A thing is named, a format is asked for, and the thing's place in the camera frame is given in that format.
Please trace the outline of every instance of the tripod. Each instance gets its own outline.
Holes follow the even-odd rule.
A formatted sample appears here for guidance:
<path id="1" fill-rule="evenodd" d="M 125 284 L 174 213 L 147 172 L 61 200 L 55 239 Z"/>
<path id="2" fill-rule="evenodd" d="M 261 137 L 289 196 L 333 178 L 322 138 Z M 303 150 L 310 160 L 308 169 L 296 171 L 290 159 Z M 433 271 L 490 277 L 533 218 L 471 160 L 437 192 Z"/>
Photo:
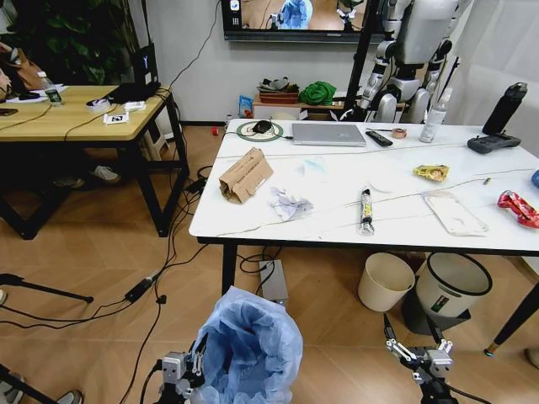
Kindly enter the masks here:
<path id="1" fill-rule="evenodd" d="M 9 286 L 22 286 L 23 288 L 40 290 L 42 292 L 50 293 L 52 295 L 64 296 L 77 300 L 84 300 L 87 303 L 93 302 L 92 296 L 75 295 L 74 293 L 66 292 L 64 290 L 52 289 L 46 286 L 42 286 L 40 284 L 31 284 L 29 282 L 24 282 L 24 278 L 13 274 L 0 274 L 0 286 L 4 284 Z"/>

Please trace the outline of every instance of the power strip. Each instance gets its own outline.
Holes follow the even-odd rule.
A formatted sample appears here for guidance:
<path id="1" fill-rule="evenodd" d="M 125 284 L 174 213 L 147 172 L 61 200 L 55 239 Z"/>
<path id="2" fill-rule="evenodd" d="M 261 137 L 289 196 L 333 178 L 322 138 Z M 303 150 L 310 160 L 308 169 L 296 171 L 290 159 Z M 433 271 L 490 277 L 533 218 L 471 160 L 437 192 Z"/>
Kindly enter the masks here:
<path id="1" fill-rule="evenodd" d="M 281 306 L 286 306 L 288 301 L 288 289 L 286 288 L 283 264 L 280 259 L 276 259 L 275 261 L 260 261 L 260 269 L 266 264 L 266 268 L 260 271 L 260 282 L 269 276 L 269 279 L 262 285 L 262 296 L 266 300 L 273 301 Z"/>

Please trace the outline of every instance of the robotic claw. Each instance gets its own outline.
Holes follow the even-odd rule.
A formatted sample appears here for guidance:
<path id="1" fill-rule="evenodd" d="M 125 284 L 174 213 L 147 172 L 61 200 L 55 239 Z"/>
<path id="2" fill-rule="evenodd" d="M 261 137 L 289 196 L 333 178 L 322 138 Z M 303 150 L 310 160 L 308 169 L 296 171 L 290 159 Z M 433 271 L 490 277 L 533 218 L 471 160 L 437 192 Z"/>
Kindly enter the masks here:
<path id="1" fill-rule="evenodd" d="M 161 359 L 163 385 L 161 397 L 155 404 L 183 404 L 193 394 L 193 389 L 204 385 L 203 359 L 207 340 L 208 334 L 195 350 L 193 343 L 188 353 L 170 352 Z"/>
<path id="2" fill-rule="evenodd" d="M 397 341 L 389 318 L 384 314 L 387 349 L 403 366 L 413 371 L 414 381 L 423 392 L 421 404 L 458 404 L 445 382 L 447 373 L 453 365 L 453 359 L 449 355 L 453 343 L 444 339 L 440 329 L 428 317 L 427 321 L 438 348 L 406 348 Z"/>

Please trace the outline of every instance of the tv screen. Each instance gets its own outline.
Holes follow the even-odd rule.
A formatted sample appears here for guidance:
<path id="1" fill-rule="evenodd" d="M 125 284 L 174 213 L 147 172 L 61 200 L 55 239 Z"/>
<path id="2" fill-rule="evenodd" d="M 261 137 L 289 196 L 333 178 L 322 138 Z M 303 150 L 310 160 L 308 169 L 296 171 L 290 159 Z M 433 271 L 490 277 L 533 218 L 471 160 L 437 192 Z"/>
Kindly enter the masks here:
<path id="1" fill-rule="evenodd" d="M 367 1 L 222 0 L 226 40 L 357 43 Z M 382 37 L 379 24 L 373 41 Z"/>

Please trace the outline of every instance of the cardboard box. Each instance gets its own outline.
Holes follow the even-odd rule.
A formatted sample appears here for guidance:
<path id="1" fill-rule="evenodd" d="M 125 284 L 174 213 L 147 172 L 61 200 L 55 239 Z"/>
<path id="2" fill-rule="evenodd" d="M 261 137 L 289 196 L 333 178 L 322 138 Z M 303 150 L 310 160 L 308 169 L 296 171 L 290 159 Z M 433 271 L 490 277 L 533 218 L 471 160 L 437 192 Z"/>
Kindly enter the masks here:
<path id="1" fill-rule="evenodd" d="M 273 170 L 260 149 L 253 147 L 219 178 L 221 193 L 229 201 L 242 204 L 271 177 Z"/>

